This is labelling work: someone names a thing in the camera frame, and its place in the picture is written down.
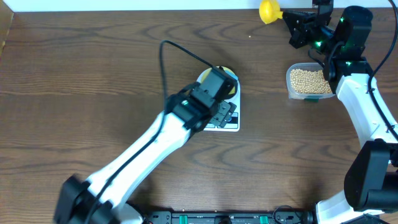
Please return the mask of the yellow plastic measuring scoop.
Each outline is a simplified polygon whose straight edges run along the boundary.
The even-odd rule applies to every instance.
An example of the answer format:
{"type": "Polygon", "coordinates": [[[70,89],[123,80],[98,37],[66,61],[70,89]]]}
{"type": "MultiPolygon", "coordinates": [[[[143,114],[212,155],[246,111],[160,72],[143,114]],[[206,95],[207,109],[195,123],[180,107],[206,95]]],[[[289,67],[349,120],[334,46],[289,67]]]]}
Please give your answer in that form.
{"type": "Polygon", "coordinates": [[[263,0],[259,6],[259,15],[265,24],[270,24],[278,19],[283,19],[283,12],[277,0],[263,0]]]}

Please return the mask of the white digital kitchen scale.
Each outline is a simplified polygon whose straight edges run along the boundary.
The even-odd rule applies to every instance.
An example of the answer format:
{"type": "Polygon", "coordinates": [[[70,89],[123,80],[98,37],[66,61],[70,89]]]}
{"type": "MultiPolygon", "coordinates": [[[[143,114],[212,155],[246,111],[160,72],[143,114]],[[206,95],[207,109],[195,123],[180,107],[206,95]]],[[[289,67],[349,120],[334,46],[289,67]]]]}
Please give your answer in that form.
{"type": "Polygon", "coordinates": [[[210,122],[212,117],[218,112],[219,104],[222,101],[232,102],[237,105],[236,112],[238,113],[238,127],[237,128],[207,128],[204,127],[205,131],[221,131],[221,132],[237,132],[240,129],[241,121],[241,86],[238,78],[237,92],[232,98],[227,98],[229,91],[231,90],[232,83],[228,80],[224,72],[215,68],[207,76],[203,83],[200,83],[199,87],[194,89],[193,95],[196,100],[206,106],[209,110],[210,118],[207,124],[210,122]]]}

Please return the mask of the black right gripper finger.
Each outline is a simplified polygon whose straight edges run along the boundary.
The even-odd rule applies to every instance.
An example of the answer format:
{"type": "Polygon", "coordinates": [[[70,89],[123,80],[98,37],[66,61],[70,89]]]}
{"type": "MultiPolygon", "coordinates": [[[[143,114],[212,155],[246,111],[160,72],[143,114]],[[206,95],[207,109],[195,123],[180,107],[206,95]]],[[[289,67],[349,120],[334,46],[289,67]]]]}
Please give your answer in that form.
{"type": "Polygon", "coordinates": [[[305,17],[284,17],[283,20],[286,23],[291,35],[294,35],[296,32],[301,34],[305,33],[305,17]]]}
{"type": "Polygon", "coordinates": [[[287,10],[284,11],[282,14],[282,18],[285,22],[290,21],[290,22],[305,22],[309,21],[311,19],[316,18],[316,14],[314,12],[303,12],[303,11],[291,11],[287,10]]]}

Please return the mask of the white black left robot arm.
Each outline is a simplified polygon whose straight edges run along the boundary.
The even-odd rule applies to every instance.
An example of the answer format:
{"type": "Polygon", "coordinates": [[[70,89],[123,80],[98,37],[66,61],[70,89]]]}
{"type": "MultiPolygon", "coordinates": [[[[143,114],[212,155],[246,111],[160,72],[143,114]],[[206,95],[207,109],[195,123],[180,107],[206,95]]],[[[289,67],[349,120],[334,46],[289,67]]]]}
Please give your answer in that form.
{"type": "Polygon", "coordinates": [[[85,181],[62,185],[55,223],[143,223],[127,203],[139,184],[171,153],[203,130],[238,131],[240,83],[227,67],[203,71],[197,81],[171,95],[149,129],[120,156],[85,181]]]}

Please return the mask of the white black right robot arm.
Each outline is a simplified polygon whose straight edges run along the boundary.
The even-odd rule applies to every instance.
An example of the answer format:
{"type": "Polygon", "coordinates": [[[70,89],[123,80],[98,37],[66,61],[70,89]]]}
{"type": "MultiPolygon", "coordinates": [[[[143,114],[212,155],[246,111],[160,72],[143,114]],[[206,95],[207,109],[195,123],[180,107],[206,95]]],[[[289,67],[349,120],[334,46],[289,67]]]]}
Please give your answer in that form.
{"type": "Polygon", "coordinates": [[[318,1],[317,12],[286,10],[282,19],[295,48],[305,45],[324,55],[323,76],[345,106],[358,135],[360,152],[345,175],[343,190],[302,215],[302,223],[353,223],[397,211],[397,122],[377,88],[376,71],[363,56],[373,14],[347,7],[329,26],[333,3],[318,1]]]}

